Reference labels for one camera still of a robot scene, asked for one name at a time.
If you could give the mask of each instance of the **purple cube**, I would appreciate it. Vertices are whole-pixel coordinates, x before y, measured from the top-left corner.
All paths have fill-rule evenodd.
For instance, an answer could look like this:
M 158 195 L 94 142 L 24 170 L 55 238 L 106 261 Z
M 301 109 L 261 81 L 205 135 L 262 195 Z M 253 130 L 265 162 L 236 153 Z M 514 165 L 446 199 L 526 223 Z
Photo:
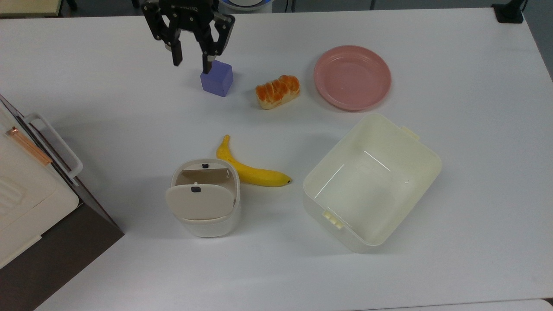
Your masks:
M 214 60 L 210 72 L 208 74 L 202 72 L 200 79 L 204 91 L 225 97 L 233 81 L 232 66 Z

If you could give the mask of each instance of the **orange pastry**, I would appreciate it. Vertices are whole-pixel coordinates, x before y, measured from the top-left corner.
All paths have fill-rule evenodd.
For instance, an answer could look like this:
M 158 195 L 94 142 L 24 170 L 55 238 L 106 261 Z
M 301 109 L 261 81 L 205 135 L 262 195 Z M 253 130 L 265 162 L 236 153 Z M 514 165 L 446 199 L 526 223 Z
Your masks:
M 283 75 L 277 80 L 255 88 L 257 101 L 263 109 L 273 109 L 300 96 L 300 81 L 294 76 Z

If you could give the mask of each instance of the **small white bin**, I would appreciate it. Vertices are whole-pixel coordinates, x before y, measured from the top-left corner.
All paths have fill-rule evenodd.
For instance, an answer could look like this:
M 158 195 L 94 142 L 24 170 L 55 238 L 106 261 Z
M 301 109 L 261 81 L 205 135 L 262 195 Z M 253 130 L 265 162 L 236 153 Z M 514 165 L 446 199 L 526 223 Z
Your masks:
M 305 178 L 304 207 L 350 250 L 364 253 L 392 234 L 441 167 L 418 136 L 373 113 Z
M 184 163 L 173 174 L 165 199 L 175 217 L 199 237 L 228 234 L 240 220 L 240 179 L 224 160 Z

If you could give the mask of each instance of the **white handle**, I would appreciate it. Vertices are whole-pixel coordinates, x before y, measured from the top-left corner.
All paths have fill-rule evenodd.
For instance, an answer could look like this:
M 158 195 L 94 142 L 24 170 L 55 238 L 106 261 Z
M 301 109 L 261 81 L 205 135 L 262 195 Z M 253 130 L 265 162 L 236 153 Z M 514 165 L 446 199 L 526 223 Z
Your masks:
M 75 160 L 75 163 L 77 164 L 76 167 L 74 167 L 72 170 L 70 170 L 68 172 L 65 172 L 65 174 L 67 174 L 67 177 L 69 177 L 71 179 L 76 177 L 82 171 L 82 162 L 81 162 L 81 160 L 77 157 L 77 155 L 73 152 L 73 150 L 71 150 L 71 148 L 69 148 L 67 143 L 65 143 L 65 141 L 63 140 L 63 138 L 61 138 L 61 136 L 58 134 L 58 132 L 56 132 L 56 130 L 52 127 L 50 122 L 48 122 L 39 113 L 36 113 L 36 112 L 30 113 L 29 115 L 27 115 L 26 117 L 23 118 L 23 121 L 30 124 L 31 122 L 35 121 L 36 119 L 41 120 L 44 123 L 44 125 L 46 125 L 46 127 L 52 132 L 52 134 L 54 134 L 54 137 L 61 143 L 62 146 L 64 146 L 65 149 L 67 149 L 67 152 L 73 158 L 73 160 Z

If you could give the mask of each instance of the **gray background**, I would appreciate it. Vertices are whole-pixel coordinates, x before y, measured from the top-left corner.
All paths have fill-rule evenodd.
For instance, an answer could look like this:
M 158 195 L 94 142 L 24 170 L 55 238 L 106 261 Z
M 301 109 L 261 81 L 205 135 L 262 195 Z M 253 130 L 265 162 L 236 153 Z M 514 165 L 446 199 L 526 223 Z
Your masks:
M 77 11 L 71 12 L 67 3 L 61 14 L 66 17 L 142 15 L 132 6 L 131 0 L 76 0 Z M 492 3 L 507 3 L 506 0 L 375 0 L 375 10 L 394 9 L 440 9 L 490 7 Z M 274 13 L 284 13 L 286 0 L 275 0 Z M 371 0 L 296 0 L 296 12 L 360 11 L 369 10 Z M 549 75 L 553 76 L 553 0 L 529 0 L 524 16 Z

